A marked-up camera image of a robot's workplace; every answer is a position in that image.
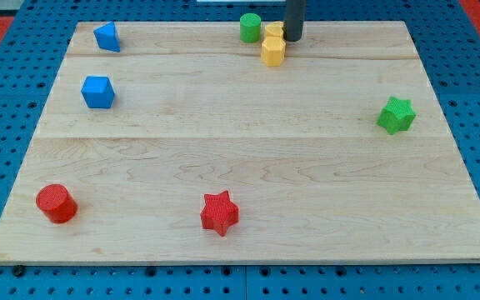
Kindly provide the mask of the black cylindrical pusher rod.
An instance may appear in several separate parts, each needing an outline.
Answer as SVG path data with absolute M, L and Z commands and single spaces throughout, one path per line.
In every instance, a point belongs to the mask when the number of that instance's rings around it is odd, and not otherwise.
M 283 36 L 287 42 L 297 42 L 302 38 L 306 8 L 307 0 L 286 1 Z

